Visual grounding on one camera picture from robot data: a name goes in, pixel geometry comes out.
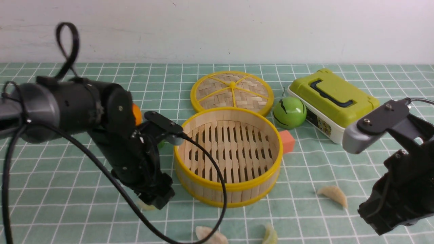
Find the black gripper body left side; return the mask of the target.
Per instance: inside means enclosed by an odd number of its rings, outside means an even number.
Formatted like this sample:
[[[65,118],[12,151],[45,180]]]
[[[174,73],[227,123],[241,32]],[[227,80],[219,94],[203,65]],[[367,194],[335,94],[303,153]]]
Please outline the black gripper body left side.
[[[169,133],[146,122],[122,137],[102,128],[88,134],[112,167],[111,174],[147,205],[162,209],[175,196],[173,180],[161,170],[158,144]]]

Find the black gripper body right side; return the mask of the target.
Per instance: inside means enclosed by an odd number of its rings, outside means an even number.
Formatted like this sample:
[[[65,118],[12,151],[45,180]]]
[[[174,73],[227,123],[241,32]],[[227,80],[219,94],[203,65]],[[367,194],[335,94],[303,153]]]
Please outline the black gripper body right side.
[[[377,235],[397,226],[411,226],[433,216],[433,125],[409,115],[406,128],[416,130],[408,136],[400,129],[387,132],[402,146],[384,161],[385,173],[372,187],[368,200],[358,208],[360,217]]]

